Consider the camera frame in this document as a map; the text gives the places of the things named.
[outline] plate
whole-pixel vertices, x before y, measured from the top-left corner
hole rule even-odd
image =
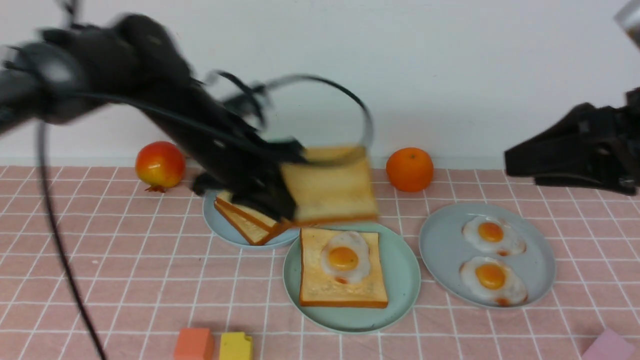
[[[415,304],[420,292],[420,264],[404,239],[374,223],[322,226],[332,230],[380,233],[380,263],[389,305],[385,309],[300,306],[300,239],[284,261],[282,277],[291,302],[316,325],[341,334],[369,334],[400,321]]]
[[[290,229],[284,233],[271,239],[264,245],[256,246],[249,244],[248,241],[233,227],[225,217],[213,206],[216,201],[218,192],[209,191],[204,195],[202,203],[202,213],[207,225],[216,233],[223,241],[243,249],[252,250],[273,250],[280,247],[290,245],[300,236],[299,229]]]
[[[462,237],[462,227],[478,215],[503,218],[527,243],[527,250],[514,256],[485,254]],[[420,230],[420,255],[435,281],[453,295],[481,307],[513,309],[542,299],[556,279],[556,258],[544,235],[530,222],[507,209],[489,204],[454,204],[431,215]],[[502,307],[477,299],[460,279],[460,266],[474,256],[504,261],[527,286],[527,301]]]

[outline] pink checkered tablecloth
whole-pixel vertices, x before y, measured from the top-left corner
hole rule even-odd
[[[0,359],[96,358],[49,240],[37,174],[26,167],[0,174]],[[420,297],[408,316],[379,334],[340,336],[290,304],[286,249],[240,251],[222,242],[187,187],[144,192],[131,168],[53,168],[51,177],[68,256],[110,359],[172,359],[187,326],[209,327],[218,341],[222,332],[245,331],[255,360],[572,360],[606,327],[640,347],[636,199],[538,188],[480,170],[437,170],[424,193],[407,194],[375,170],[381,223],[416,256],[430,213],[487,201],[547,236],[557,281],[535,306],[487,311],[449,296],[420,262]]]

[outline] egg white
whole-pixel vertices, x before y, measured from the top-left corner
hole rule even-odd
[[[358,264],[354,269],[348,271],[337,270],[329,263],[329,253],[337,247],[347,247],[358,256]],[[355,231],[345,231],[334,236],[324,246],[320,253],[320,265],[323,271],[333,277],[340,277],[347,281],[348,284],[356,284],[371,272],[371,262],[369,262],[369,246],[362,235]]]
[[[501,241],[490,242],[482,239],[478,233],[478,227],[484,222],[497,224],[504,233]],[[462,236],[477,250],[485,254],[498,254],[500,256],[517,255],[527,250],[527,243],[518,235],[506,221],[494,217],[477,216],[469,220],[462,228]]]
[[[496,290],[485,288],[477,278],[476,269],[484,264],[493,263],[499,265],[504,273],[504,285]],[[527,300],[527,287],[513,269],[502,261],[483,256],[476,256],[460,267],[460,278],[478,299],[495,302],[500,305],[515,305]]]

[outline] toast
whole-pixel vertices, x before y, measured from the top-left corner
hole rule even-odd
[[[287,230],[286,226],[278,226],[271,231],[267,231],[240,214],[221,206],[218,202],[214,202],[213,206],[251,245],[264,245]]]
[[[371,184],[371,166],[364,147],[316,147],[309,160],[330,160],[361,151],[362,159],[335,167],[283,164],[280,172],[296,202],[298,227],[378,219],[378,202]]]
[[[304,228],[300,231],[301,281],[300,305],[324,307],[374,307],[388,306],[378,233],[357,233],[368,246],[370,268],[368,274],[349,283],[335,274],[327,274],[323,261],[323,249],[334,237],[344,231]],[[358,266],[365,263],[357,259]]]
[[[278,227],[284,226],[280,222],[273,220],[267,215],[261,213],[260,211],[249,208],[248,206],[236,205],[231,203],[232,194],[228,191],[222,191],[216,197],[216,204],[225,208],[229,211],[233,211],[243,218],[251,221],[255,225],[259,226],[261,229],[266,231],[276,231]]]

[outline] mint green plate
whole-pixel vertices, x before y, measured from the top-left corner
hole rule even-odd
[[[291,302],[318,326],[341,334],[368,334],[400,321],[411,310],[420,292],[420,265],[402,236],[375,223],[323,228],[380,233],[380,263],[389,305],[386,309],[300,306],[299,238],[289,248],[282,272],[284,286]]]

